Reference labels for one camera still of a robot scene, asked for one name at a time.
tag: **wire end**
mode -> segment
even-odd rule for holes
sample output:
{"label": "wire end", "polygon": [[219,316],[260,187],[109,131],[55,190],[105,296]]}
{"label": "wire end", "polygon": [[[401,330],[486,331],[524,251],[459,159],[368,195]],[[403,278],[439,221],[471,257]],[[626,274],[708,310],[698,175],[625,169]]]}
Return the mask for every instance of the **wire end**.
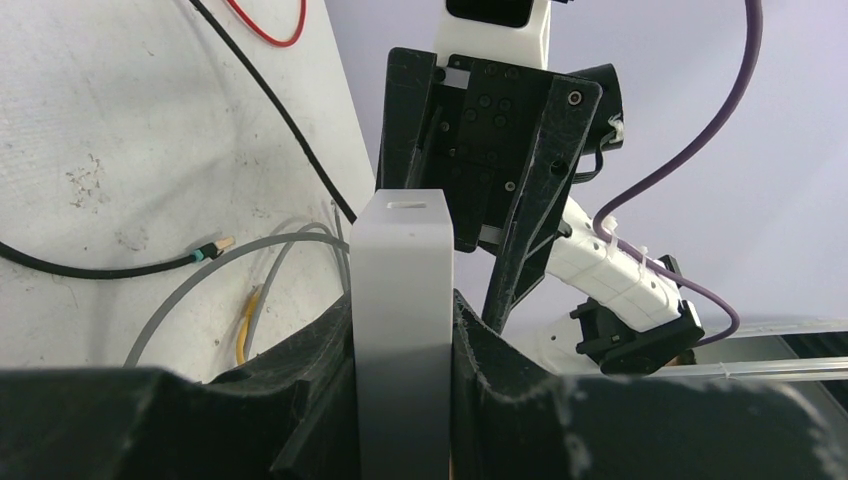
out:
{"label": "wire end", "polygon": [[228,248],[235,245],[236,240],[233,237],[226,237],[198,248],[193,252],[195,262],[201,262],[207,258],[215,260],[220,257]]}
{"label": "wire end", "polygon": [[224,253],[228,248],[232,247],[236,244],[236,239],[233,237],[226,237],[218,240],[214,243],[215,248],[218,249],[218,256]]}

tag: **clear plastic tube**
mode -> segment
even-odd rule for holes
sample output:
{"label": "clear plastic tube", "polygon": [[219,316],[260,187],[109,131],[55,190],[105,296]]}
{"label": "clear plastic tube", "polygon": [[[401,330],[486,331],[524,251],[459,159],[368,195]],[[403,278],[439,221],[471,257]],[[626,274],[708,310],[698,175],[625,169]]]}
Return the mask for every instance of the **clear plastic tube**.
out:
{"label": "clear plastic tube", "polygon": [[773,382],[820,382],[848,380],[848,357],[768,360],[666,367],[652,378],[725,378]]}
{"label": "clear plastic tube", "polygon": [[[720,330],[720,328],[710,328],[711,326],[707,326],[707,335]],[[744,315],[742,326],[731,338],[845,331],[848,331],[848,318],[805,315]]]}

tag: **yellow wire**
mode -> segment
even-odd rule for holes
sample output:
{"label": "yellow wire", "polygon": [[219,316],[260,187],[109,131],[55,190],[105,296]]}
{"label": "yellow wire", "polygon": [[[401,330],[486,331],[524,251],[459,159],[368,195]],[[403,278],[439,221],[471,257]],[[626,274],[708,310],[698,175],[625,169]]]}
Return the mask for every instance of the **yellow wire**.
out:
{"label": "yellow wire", "polygon": [[262,293],[262,285],[257,286],[253,290],[244,307],[244,321],[241,324],[239,336],[236,340],[236,363],[239,365],[244,365],[246,361],[244,359],[244,344],[247,341],[247,329],[250,328],[250,317],[253,316],[253,312],[256,310],[256,304],[259,303],[260,293]]}

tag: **gray cable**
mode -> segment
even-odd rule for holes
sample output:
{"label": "gray cable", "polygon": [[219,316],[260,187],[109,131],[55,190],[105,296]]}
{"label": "gray cable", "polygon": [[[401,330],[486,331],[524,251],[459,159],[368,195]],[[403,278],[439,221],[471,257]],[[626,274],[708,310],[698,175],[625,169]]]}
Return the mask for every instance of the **gray cable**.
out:
{"label": "gray cable", "polygon": [[[336,202],[333,202],[333,216],[336,218],[336,238],[344,242],[344,233],[342,233],[342,219],[339,216],[339,206]],[[345,292],[350,291],[350,260],[348,260],[347,255],[341,254],[342,256],[342,264],[344,265],[344,278],[347,281],[347,285],[342,285]]]}
{"label": "gray cable", "polygon": [[[333,231],[330,230],[330,227],[324,225],[320,222],[313,222],[307,225],[304,225],[297,231],[297,233],[308,232],[309,230],[322,230],[326,235],[333,236]],[[256,328],[259,326],[259,318],[262,315],[262,309],[265,308],[265,301],[268,299],[268,295],[271,292],[271,285],[274,283],[274,280],[277,278],[277,273],[280,271],[280,266],[283,264],[283,260],[286,259],[286,256],[289,254],[291,249],[294,247],[294,243],[287,243],[283,249],[280,251],[280,254],[277,255],[277,259],[274,260],[274,265],[271,266],[271,270],[268,271],[268,276],[265,277],[265,283],[262,285],[262,290],[259,293],[259,299],[256,301],[256,307],[253,309],[253,315],[250,317],[250,322],[247,324],[247,338],[244,341],[244,358],[247,359],[250,354],[250,347],[253,345],[253,337],[256,335]],[[345,287],[345,272],[344,272],[344,264],[342,263],[342,258],[344,257],[344,252],[338,248],[334,248],[336,254],[336,264],[339,268],[339,276],[341,278],[342,288]]]}
{"label": "gray cable", "polygon": [[282,235],[260,238],[259,240],[254,240],[238,248],[234,248],[229,253],[221,255],[221,257],[214,262],[207,263],[201,267],[200,270],[194,272],[192,276],[188,277],[188,280],[183,282],[182,285],[180,285],[173,293],[171,293],[171,295],[168,296],[167,299],[165,299],[162,305],[156,310],[156,312],[153,313],[153,316],[150,317],[150,320],[148,320],[144,325],[144,328],[141,329],[141,333],[139,333],[138,338],[136,338],[135,343],[130,349],[129,355],[127,355],[126,361],[124,361],[124,367],[127,368],[138,365],[138,360],[141,358],[141,353],[144,351],[144,347],[147,346],[150,339],[153,337],[153,334],[156,332],[156,329],[159,328],[159,325],[161,325],[162,321],[165,320],[165,316],[167,316],[168,313],[173,310],[174,306],[176,306],[177,303],[179,303],[179,301],[182,300],[183,297],[185,297],[194,287],[205,280],[206,277],[212,275],[224,265],[237,260],[248,253],[253,253],[263,248],[288,242],[321,242],[341,248],[345,252],[350,250],[348,244],[331,235],[323,233],[284,233]]}

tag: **black cable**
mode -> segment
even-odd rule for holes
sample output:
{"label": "black cable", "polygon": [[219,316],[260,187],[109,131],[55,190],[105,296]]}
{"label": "black cable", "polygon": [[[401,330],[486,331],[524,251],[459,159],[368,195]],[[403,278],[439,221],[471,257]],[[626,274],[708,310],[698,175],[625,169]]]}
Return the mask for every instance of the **black cable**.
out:
{"label": "black cable", "polygon": [[277,95],[274,93],[273,90],[271,90],[271,87],[268,86],[268,82],[266,82],[262,75],[259,73],[259,71],[256,70],[256,67],[254,67],[253,64],[250,63],[250,60],[248,60],[244,52],[241,51],[241,48],[239,48],[239,46],[232,39],[232,37],[230,37],[227,31],[224,30],[224,27],[222,27],[221,24],[218,23],[218,20],[215,19],[215,17],[206,8],[206,6],[203,5],[203,2],[201,2],[200,0],[189,0],[189,2],[191,2],[191,4],[194,5],[194,8],[196,8],[197,11],[200,12],[200,15],[202,15],[206,22],[208,22],[209,25],[212,27],[212,29],[215,30],[215,33],[217,33],[218,36],[221,37],[221,40],[223,40],[224,43],[226,43],[227,46],[230,47],[230,50],[233,52],[236,58],[239,59],[241,64],[244,65],[244,68],[247,69],[248,73],[250,73],[250,76],[252,76],[256,83],[259,84],[259,87],[262,89],[263,92],[265,92],[265,95],[268,96],[268,100],[271,100],[271,103],[274,104],[274,107],[277,108],[277,111],[280,112],[280,115],[283,117],[283,120],[286,121],[286,124],[289,126],[289,129],[291,129],[292,134],[294,134],[294,138],[297,140],[297,143],[300,144],[300,148],[303,149],[303,153],[306,154],[306,159],[309,160],[309,163],[312,165],[312,168],[315,169],[315,173],[318,174],[318,178],[321,179],[321,183],[324,184],[324,188],[326,188],[327,191],[330,192],[330,196],[339,205],[339,208],[342,210],[342,213],[344,213],[345,217],[347,218],[347,221],[351,224],[355,222],[356,214],[353,213],[353,210],[350,208],[350,205],[348,205],[347,201],[344,199],[342,194],[333,184],[333,181],[330,180],[330,177],[327,175],[327,172],[324,170],[324,167],[321,166],[321,162],[318,161],[318,157],[315,156],[315,152],[312,151],[312,147],[309,145],[309,142],[306,140],[306,137],[303,136],[303,133],[300,131],[300,128],[298,128],[297,124],[294,122],[294,119],[291,117],[291,115],[289,115],[289,112],[288,110],[286,110],[286,107],[283,106],[283,103],[280,101],[279,98],[277,98]]}
{"label": "black cable", "polygon": [[601,170],[604,169],[604,147],[610,143],[616,136],[616,132],[612,131],[598,142],[598,148],[595,149],[595,169],[591,172],[580,172],[574,174],[574,179],[571,181],[572,185],[579,185],[581,183],[590,182],[601,173]]}
{"label": "black cable", "polygon": [[581,183],[590,182],[601,173],[601,170],[604,168],[604,153],[601,151],[601,148],[598,147],[595,150],[595,169],[591,172],[580,172],[574,174],[574,180],[571,182],[572,185],[579,185]]}
{"label": "black cable", "polygon": [[122,278],[135,278],[151,275],[154,273],[167,272],[175,270],[186,265],[200,262],[207,258],[218,258],[224,249],[232,245],[232,239],[219,240],[194,250],[192,253],[168,260],[167,262],[146,265],[143,267],[131,267],[120,269],[90,269],[69,267],[67,265],[59,265],[58,263],[48,262],[35,258],[31,255],[16,250],[3,242],[0,242],[0,258],[5,258],[10,262],[18,265],[38,270],[39,272],[49,273],[51,275],[59,275],[62,277],[80,278],[83,280],[118,280]]}

